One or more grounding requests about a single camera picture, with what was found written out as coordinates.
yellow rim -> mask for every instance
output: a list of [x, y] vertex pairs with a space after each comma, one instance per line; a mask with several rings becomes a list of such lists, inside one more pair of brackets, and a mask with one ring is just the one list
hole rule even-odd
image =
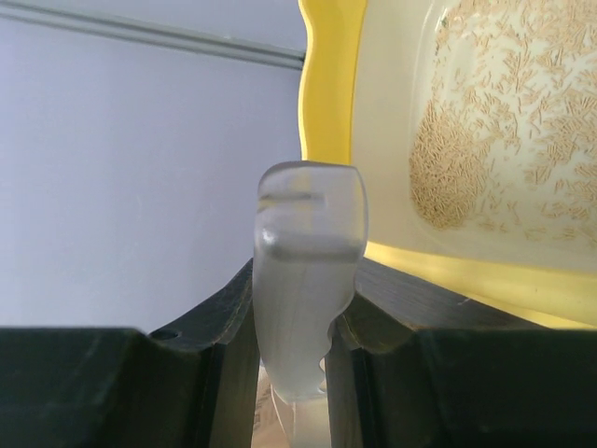
[[367, 0], [299, 0], [307, 56], [298, 90], [302, 158], [350, 164], [353, 91]]
[[[308, 36], [298, 94], [302, 158], [350, 164], [353, 92], [367, 0], [299, 0], [299, 6]], [[597, 291], [595, 276], [453, 259], [374, 242], [368, 243], [365, 256], [539, 325], [596, 328], [591, 324], [597, 323], [597, 300], [590, 299], [590, 292]]]

plastic container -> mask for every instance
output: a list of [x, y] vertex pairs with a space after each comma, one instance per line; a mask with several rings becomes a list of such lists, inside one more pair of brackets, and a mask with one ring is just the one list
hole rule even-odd
[[542, 325], [597, 325], [594, 2], [301, 10], [303, 158], [358, 168], [366, 257]]

wall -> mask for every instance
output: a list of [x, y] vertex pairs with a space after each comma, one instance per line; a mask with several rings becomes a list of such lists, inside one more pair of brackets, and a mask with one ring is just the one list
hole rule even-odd
[[306, 47], [297, 0], [27, 0], [27, 3], [112, 14], [289, 49]]
[[0, 61], [0, 325], [151, 330], [251, 257], [299, 71], [4, 20]]

translucent plastic piece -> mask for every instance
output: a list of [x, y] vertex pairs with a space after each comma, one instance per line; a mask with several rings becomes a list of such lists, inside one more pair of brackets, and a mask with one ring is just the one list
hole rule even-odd
[[367, 201], [350, 166], [276, 165], [259, 183], [253, 300], [259, 350], [286, 403], [321, 397], [330, 324], [350, 304]]

small hole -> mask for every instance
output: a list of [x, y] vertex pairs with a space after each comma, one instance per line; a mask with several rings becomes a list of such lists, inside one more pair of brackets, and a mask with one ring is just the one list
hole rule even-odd
[[150, 336], [157, 341], [170, 341], [180, 336], [180, 331], [175, 329], [156, 329]]

